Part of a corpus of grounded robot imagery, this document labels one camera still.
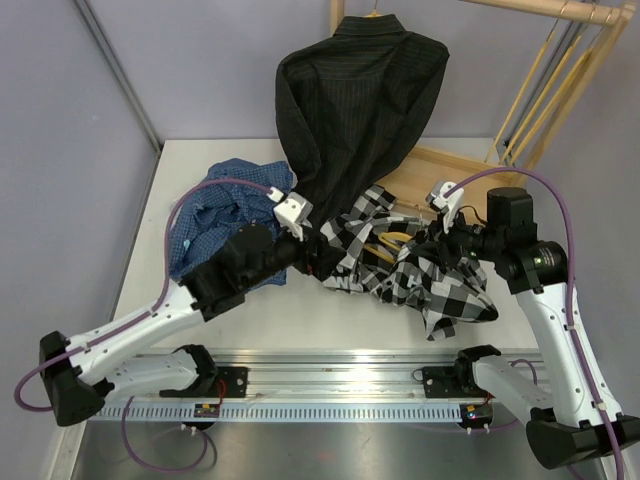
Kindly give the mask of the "hanger of plaid shirt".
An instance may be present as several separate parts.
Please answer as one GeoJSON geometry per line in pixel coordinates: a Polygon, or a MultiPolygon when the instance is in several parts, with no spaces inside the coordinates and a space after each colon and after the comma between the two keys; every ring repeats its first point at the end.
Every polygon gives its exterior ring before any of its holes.
{"type": "Polygon", "coordinates": [[[491,158],[492,152],[496,149],[499,140],[502,136],[502,134],[504,133],[506,127],[509,125],[509,122],[511,121],[514,113],[516,112],[516,109],[519,105],[519,103],[521,102],[524,94],[526,93],[527,89],[529,88],[529,85],[533,79],[534,74],[536,73],[539,64],[541,63],[541,60],[543,59],[549,45],[551,44],[551,41],[555,35],[555,30],[556,30],[556,26],[553,26],[550,30],[550,32],[548,33],[544,43],[542,44],[541,48],[539,49],[533,63],[531,64],[531,67],[529,68],[529,71],[521,85],[521,87],[518,90],[518,93],[513,101],[513,103],[510,106],[510,109],[500,127],[500,129],[498,130],[498,133],[496,134],[493,143],[491,145],[491,147],[489,148],[485,159],[484,159],[484,163],[487,164],[491,158]]]}

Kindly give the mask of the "yellow hanger of white shirt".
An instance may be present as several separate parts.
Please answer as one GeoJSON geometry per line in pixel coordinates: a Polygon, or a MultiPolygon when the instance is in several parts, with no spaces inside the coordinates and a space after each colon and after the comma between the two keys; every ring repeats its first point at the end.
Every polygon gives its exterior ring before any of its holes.
{"type": "Polygon", "coordinates": [[[537,165],[611,51],[616,42],[614,37],[612,29],[602,31],[570,63],[579,42],[565,73],[551,92],[550,103],[542,111],[542,117],[533,124],[533,129],[525,137],[524,144],[516,152],[514,163],[505,166],[520,165],[531,170],[537,165]]]}

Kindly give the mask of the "hanger of checkered shirt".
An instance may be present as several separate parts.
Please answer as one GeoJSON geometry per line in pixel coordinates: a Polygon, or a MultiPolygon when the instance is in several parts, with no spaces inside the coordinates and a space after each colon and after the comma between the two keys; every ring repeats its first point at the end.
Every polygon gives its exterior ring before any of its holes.
{"type": "Polygon", "coordinates": [[[363,250],[385,263],[393,264],[402,248],[428,226],[422,217],[392,215],[371,222],[363,250]]]}

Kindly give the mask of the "black pinstripe shirt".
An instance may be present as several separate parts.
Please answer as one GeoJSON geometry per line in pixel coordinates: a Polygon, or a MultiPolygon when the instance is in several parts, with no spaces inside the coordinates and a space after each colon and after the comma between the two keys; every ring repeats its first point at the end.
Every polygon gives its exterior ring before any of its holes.
{"type": "Polygon", "coordinates": [[[331,37],[279,63],[277,134],[315,228],[348,212],[408,156],[432,116],[449,58],[445,44],[390,14],[346,16],[331,37]]]}

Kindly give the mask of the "blue plaid shirt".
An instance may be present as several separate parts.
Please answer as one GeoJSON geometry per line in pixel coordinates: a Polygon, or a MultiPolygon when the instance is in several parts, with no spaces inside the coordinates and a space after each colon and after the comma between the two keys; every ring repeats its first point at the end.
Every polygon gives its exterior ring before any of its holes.
{"type": "MultiPolygon", "coordinates": [[[[294,176],[284,161],[258,165],[232,158],[211,166],[204,180],[222,178],[246,180],[288,193],[294,176]]],[[[263,225],[276,238],[280,226],[273,207],[264,193],[246,185],[210,185],[190,195],[169,234],[171,279],[181,280],[247,224],[263,225]]]]}

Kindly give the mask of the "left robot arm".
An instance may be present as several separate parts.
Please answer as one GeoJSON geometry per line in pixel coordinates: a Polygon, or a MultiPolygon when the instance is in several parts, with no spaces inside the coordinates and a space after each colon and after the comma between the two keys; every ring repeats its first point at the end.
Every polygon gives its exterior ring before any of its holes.
{"type": "Polygon", "coordinates": [[[218,368],[206,347],[187,344],[158,359],[143,351],[240,306],[250,290],[289,267],[323,281],[343,256],[309,228],[302,238],[290,232],[274,237],[263,225],[246,225],[210,259],[168,282],[157,304],[83,334],[46,335],[41,379],[57,424],[81,423],[117,399],[211,395],[218,368]]]}

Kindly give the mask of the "black white checkered shirt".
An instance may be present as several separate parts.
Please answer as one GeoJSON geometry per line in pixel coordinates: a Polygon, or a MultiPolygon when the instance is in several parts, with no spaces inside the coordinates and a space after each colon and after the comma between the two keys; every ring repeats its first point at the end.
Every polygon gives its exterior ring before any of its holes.
{"type": "Polygon", "coordinates": [[[395,206],[394,195],[373,185],[349,212],[324,223],[321,232],[344,256],[323,286],[419,312],[429,341],[455,336],[459,322],[497,320],[498,308],[487,293],[487,275],[480,262],[462,258],[455,266],[447,266],[439,258],[428,226],[402,248],[393,264],[363,250],[374,219],[406,216],[396,212],[395,206]]]}

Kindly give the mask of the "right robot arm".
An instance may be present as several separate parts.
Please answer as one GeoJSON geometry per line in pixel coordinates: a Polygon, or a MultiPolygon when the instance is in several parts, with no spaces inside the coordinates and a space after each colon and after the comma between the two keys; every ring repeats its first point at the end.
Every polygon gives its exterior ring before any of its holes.
{"type": "Polygon", "coordinates": [[[487,193],[487,219],[469,225],[461,213],[464,191],[440,182],[427,197],[437,212],[434,229],[442,256],[493,264],[524,312],[536,338],[551,390],[545,392],[509,366],[490,345],[460,352],[456,389],[482,390],[498,399],[525,427],[528,444],[547,469],[621,451],[639,440],[639,420],[623,413],[601,374],[580,319],[569,261],[556,242],[538,238],[533,199],[523,188],[487,193]]]}

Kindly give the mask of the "yellow hanger of blue shirt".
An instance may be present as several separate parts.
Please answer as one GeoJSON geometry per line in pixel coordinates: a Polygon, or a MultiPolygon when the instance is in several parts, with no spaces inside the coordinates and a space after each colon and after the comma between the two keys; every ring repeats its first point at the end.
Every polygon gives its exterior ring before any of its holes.
{"type": "Polygon", "coordinates": [[[519,103],[509,125],[496,147],[500,154],[499,165],[511,165],[516,152],[524,144],[525,137],[533,129],[533,124],[542,117],[542,111],[550,103],[551,92],[565,73],[569,60],[578,46],[582,35],[580,27],[568,27],[560,36],[555,49],[549,45],[533,79],[519,103]]]}

